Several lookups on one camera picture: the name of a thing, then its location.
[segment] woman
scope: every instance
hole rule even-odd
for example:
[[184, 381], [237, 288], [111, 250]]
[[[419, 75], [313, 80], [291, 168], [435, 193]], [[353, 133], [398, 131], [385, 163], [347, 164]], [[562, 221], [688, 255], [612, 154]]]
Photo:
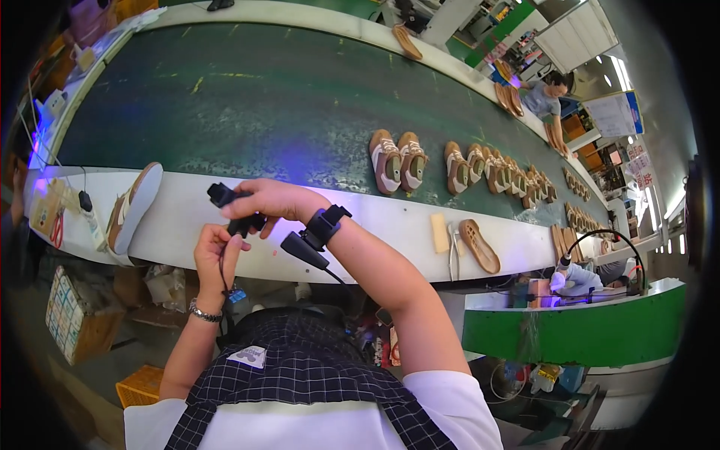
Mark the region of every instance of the woman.
[[[222, 210], [307, 224], [330, 202], [268, 179]], [[190, 315], [165, 368], [160, 402], [125, 410], [129, 449], [499, 449], [495, 420], [430, 284], [397, 251], [343, 216], [328, 250], [386, 308], [402, 342], [402, 382], [368, 364], [344, 330], [318, 312], [271, 308], [237, 324], [236, 344], [212, 359], [218, 324]], [[225, 247], [220, 276], [220, 254]], [[219, 315], [225, 283], [250, 245], [205, 225], [194, 258], [195, 303]]]

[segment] label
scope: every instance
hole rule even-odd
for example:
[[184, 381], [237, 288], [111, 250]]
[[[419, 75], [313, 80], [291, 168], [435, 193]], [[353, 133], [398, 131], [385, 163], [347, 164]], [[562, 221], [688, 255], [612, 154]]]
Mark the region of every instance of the label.
[[265, 349], [258, 346], [249, 346], [228, 356], [228, 361], [237, 361], [256, 369], [262, 369], [265, 367]]

